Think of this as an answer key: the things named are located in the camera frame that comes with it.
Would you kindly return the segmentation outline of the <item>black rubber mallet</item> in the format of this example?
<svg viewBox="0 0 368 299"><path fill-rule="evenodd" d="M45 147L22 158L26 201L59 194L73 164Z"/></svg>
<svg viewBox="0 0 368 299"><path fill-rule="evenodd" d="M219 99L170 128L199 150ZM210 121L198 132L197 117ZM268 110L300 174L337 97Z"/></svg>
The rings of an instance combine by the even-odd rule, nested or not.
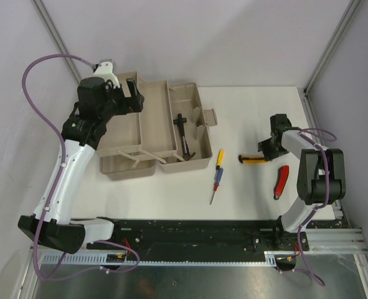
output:
<svg viewBox="0 0 368 299"><path fill-rule="evenodd" d="M185 140L185 129L184 124L187 122L187 118L183 117L181 113L177 114L176 119L173 120L173 123L177 126L179 135L182 140Z"/></svg>

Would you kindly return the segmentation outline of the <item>black handled claw hammer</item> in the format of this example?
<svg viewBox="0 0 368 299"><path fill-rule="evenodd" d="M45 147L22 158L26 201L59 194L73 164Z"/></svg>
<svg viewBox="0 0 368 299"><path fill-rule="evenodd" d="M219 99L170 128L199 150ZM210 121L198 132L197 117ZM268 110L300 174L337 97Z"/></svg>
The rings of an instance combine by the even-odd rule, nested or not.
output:
<svg viewBox="0 0 368 299"><path fill-rule="evenodd" d="M196 155L196 152L191 153L189 150L189 146L187 144L187 140L185 136L184 126L178 125L177 127L178 127L178 132L179 132L181 143L182 143L182 157L184 158L185 161L189 161Z"/></svg>

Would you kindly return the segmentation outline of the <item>beige plastic tool box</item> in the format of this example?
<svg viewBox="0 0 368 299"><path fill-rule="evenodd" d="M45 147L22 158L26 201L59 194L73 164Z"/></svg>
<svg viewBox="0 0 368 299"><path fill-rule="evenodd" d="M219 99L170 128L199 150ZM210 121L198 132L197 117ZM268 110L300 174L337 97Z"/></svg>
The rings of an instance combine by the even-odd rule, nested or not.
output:
<svg viewBox="0 0 368 299"><path fill-rule="evenodd" d="M118 74L124 93L127 78L134 78L144 96L140 113L114 116L97 149L100 173L112 181L152 176L160 165L165 173L193 171L208 167L213 157L209 128L217 125L213 109L204 109L196 83L170 84L166 80L146 82L137 72ZM185 136L189 161L182 157L182 143L173 123L177 114L187 118Z"/></svg>

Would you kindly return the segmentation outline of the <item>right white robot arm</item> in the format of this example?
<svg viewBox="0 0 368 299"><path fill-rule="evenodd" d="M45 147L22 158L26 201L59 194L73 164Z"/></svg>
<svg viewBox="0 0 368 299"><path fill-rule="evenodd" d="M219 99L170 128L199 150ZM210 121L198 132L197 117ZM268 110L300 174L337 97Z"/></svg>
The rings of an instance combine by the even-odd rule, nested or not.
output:
<svg viewBox="0 0 368 299"><path fill-rule="evenodd" d="M270 162L291 153L300 162L297 198L276 220L273 233L267 238L277 250L286 250L295 242L301 244L301 233L319 210L344 197L344 153L312 139L336 141L333 133L319 128L293 126L285 114L271 116L270 128L270 138L258 143L258 151L264 158Z"/></svg>

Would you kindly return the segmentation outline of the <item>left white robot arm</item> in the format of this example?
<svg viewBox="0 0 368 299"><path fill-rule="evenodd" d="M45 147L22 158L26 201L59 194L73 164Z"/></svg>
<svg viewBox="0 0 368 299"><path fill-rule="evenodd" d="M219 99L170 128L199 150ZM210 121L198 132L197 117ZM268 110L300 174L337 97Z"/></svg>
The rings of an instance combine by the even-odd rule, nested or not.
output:
<svg viewBox="0 0 368 299"><path fill-rule="evenodd" d="M119 83L89 77L77 88L78 101L59 132L60 150L49 184L39 205L30 216L18 222L34 246L44 246L74 254L82 245L99 240L109 249L122 241L120 231L106 218L72 220L72 207L88 163L106 133L107 123L118 115L139 113L144 97L135 79L126 79L130 95Z"/></svg>

